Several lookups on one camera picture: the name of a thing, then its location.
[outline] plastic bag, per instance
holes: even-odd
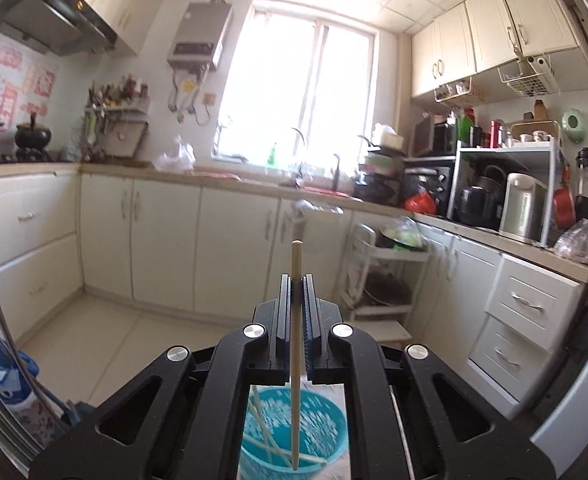
[[[194,150],[192,145],[183,142],[181,136],[176,136],[176,150],[173,155],[163,153],[154,159],[152,164],[158,171],[168,171],[170,173],[184,173],[194,168]]]
[[[407,216],[395,218],[391,224],[381,230],[381,234],[390,241],[401,244],[408,249],[420,251],[425,247],[425,240],[418,231],[416,222]]]
[[[554,245],[554,252],[561,258],[588,264],[588,220],[579,220],[563,233]]]

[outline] microwave oven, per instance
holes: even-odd
[[[414,127],[410,156],[440,156],[456,153],[456,121],[434,123],[430,114]]]

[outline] tiled floor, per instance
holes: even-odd
[[[57,397],[97,406],[170,346],[214,346],[229,331],[85,294],[22,350],[39,364],[39,379]]]

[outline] range hood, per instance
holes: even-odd
[[[85,0],[0,0],[0,33],[58,56],[105,52],[117,40]]]

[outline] metal screw cap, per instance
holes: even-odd
[[[243,333],[251,339],[256,339],[265,333],[265,328],[263,325],[252,323],[243,329]]]
[[[407,353],[414,359],[425,359],[429,354],[423,345],[412,345],[407,349]]]
[[[183,361],[190,354],[190,351],[184,346],[175,346],[167,351],[167,358],[170,361]]]
[[[338,337],[349,337],[354,333],[354,329],[345,323],[339,323],[332,327],[332,333]]]

